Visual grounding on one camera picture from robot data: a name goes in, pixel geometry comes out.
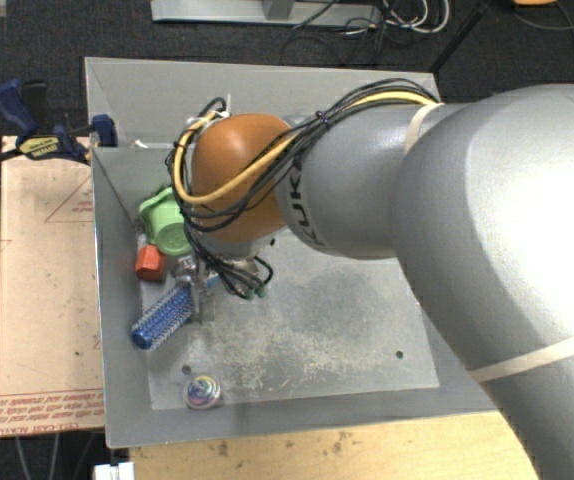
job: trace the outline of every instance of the black carpet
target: black carpet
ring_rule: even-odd
[[[87,56],[426,71],[479,0],[450,0],[452,19],[443,32],[419,37],[399,31],[383,41],[377,57],[372,42],[358,49],[360,41],[317,28],[294,34],[273,26],[153,24],[150,1],[7,0],[7,17],[0,18],[0,84],[14,77],[46,80],[50,118],[62,122],[67,114],[75,126],[86,116],[82,61]],[[574,22],[574,0],[562,3]],[[556,7],[517,11],[498,0],[439,73],[445,101],[473,101],[538,83],[574,83],[572,33],[528,27],[516,12],[546,25],[567,24]],[[0,136],[16,132],[0,117]],[[63,435],[55,478],[71,478],[87,442],[86,434]],[[108,460],[102,438],[91,443],[85,462]],[[47,478],[53,438],[23,445],[33,478]],[[83,467],[80,478],[86,471]],[[15,443],[0,441],[0,479],[17,478],[22,470]]]

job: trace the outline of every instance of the wooden table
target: wooden table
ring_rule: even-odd
[[[536,479],[499,412],[129,450],[138,480]]]

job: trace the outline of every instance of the small round object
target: small round object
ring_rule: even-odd
[[[190,409],[210,409],[218,403],[220,395],[220,382],[211,375],[193,375],[185,384],[184,398]]]
[[[142,329],[136,329],[131,333],[131,339],[138,348],[149,350],[153,344],[151,336],[148,336]]]

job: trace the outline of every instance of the cardboard sheet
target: cardboard sheet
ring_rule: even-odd
[[[3,163],[0,437],[104,425],[97,308],[90,168]]]

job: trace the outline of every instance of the cable bundle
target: cable bundle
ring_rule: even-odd
[[[245,168],[233,179],[205,195],[193,195],[191,182],[187,177],[187,149],[199,140],[206,126],[223,116],[226,111],[223,98],[215,98],[183,130],[175,150],[167,158],[172,186],[181,213],[185,218],[185,234],[196,255],[208,268],[218,272],[225,287],[231,293],[249,298],[250,292],[259,295],[271,280],[271,267],[258,257],[254,260],[268,271],[264,280],[242,269],[235,263],[212,254],[199,240],[197,233],[210,233],[229,226],[243,212],[258,206],[289,173],[289,167],[300,161],[303,154],[328,130],[344,119],[369,108],[414,103],[433,104],[436,100],[422,86],[402,78],[391,78],[374,82],[355,89],[325,111],[318,111],[310,119],[275,137]],[[227,208],[214,210],[209,207],[219,198],[231,193],[242,183],[254,179],[249,191]],[[218,219],[215,224],[205,221]]]

